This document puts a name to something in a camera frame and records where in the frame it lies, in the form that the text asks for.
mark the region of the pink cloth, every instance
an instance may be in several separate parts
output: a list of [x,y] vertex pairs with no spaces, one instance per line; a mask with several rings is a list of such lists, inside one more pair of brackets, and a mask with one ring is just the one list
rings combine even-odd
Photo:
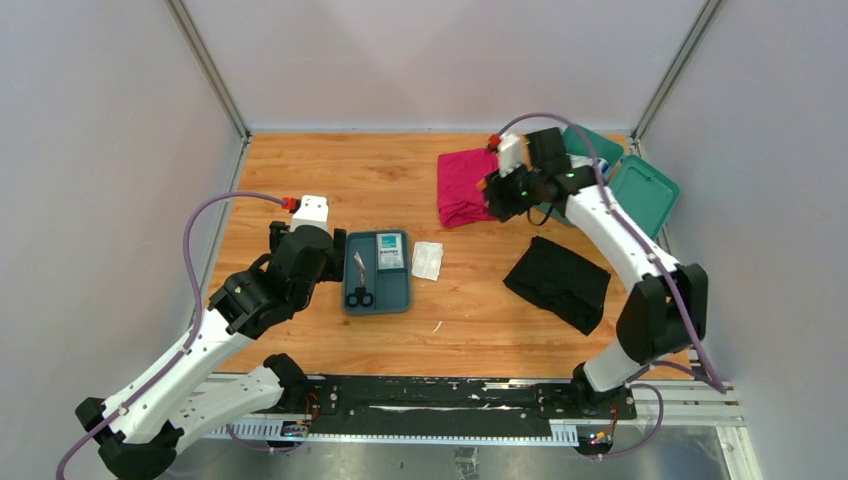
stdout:
[[498,168],[498,157],[480,148],[439,155],[439,219],[447,228],[494,220],[486,212],[477,184]]

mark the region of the black scissors handle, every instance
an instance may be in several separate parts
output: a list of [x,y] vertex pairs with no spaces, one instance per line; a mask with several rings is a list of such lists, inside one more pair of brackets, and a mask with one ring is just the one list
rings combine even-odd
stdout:
[[365,287],[356,287],[345,297],[345,304],[348,307],[370,307],[374,305],[374,294],[366,292]]

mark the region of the wooden tabletop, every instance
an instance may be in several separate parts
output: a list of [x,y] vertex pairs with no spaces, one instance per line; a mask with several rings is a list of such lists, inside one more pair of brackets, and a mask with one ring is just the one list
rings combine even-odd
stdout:
[[[615,321],[626,293],[583,233],[553,220],[536,227],[518,217],[503,224],[480,222],[455,229],[440,225],[436,158],[479,148],[487,138],[482,134],[256,135],[240,190],[280,197],[326,196],[330,228],[406,230],[410,248],[416,241],[439,242],[444,244],[444,257],[438,281],[413,277],[408,312],[346,315],[341,285],[322,283],[309,308],[270,329],[221,370],[249,371],[265,357],[284,352],[307,373],[570,377],[578,363],[599,353],[615,338]],[[209,291],[267,252],[272,220],[289,219],[276,205],[236,200]],[[588,337],[503,285],[534,235],[613,273],[604,318]],[[439,322],[442,325],[434,332]],[[672,360],[685,362],[686,357],[680,354]],[[651,374],[681,378],[667,369]]]

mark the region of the purple tube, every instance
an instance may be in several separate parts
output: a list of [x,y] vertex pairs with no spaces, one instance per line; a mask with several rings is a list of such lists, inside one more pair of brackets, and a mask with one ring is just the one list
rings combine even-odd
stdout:
[[662,394],[660,393],[659,389],[657,387],[651,385],[651,384],[648,384],[648,383],[634,383],[633,385],[630,386],[630,388],[646,388],[646,389],[651,390],[652,392],[654,392],[656,394],[657,402],[659,402],[659,412],[657,412],[657,423],[654,424],[654,428],[652,428],[651,431],[647,435],[645,435],[645,437],[639,443],[637,443],[636,445],[633,445],[632,447],[625,448],[624,450],[621,450],[621,451],[618,451],[618,452],[607,453],[607,454],[604,454],[603,456],[594,456],[592,458],[594,458],[596,460],[601,460],[601,459],[604,459],[604,458],[616,458],[616,457],[623,457],[625,455],[629,455],[629,454],[634,453],[637,450],[641,449],[645,445],[647,445],[651,440],[654,439],[654,437],[657,435],[657,432],[659,432],[660,426],[662,425],[663,415],[665,414],[665,407],[663,406]]

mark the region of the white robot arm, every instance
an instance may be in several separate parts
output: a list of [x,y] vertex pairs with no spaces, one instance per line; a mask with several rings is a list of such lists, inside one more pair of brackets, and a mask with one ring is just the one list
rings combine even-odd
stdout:
[[572,381],[582,397],[577,400],[588,414],[651,362],[691,345],[661,269],[681,293],[699,339],[706,329],[707,275],[697,264],[681,265],[638,227],[625,228],[635,223],[612,191],[598,185],[592,166],[572,168],[558,128],[529,133],[525,142],[512,134],[493,138],[489,147],[498,154],[499,169],[481,184],[489,213],[506,221],[550,203],[592,240],[629,294],[616,324],[617,338],[574,371]]
[[123,407],[141,385],[162,374],[184,349],[189,332],[121,391],[106,399],[86,399],[77,407],[77,418],[88,431],[117,414],[94,438],[104,464],[121,480],[157,478],[179,453],[233,419],[272,407],[293,412],[303,401],[306,375],[282,354],[191,396],[222,362],[306,308],[316,283],[341,281],[346,232],[327,232],[327,199],[304,196],[292,202],[290,208],[297,210],[291,227],[273,222],[271,253],[231,275],[212,295],[191,349],[180,361]]

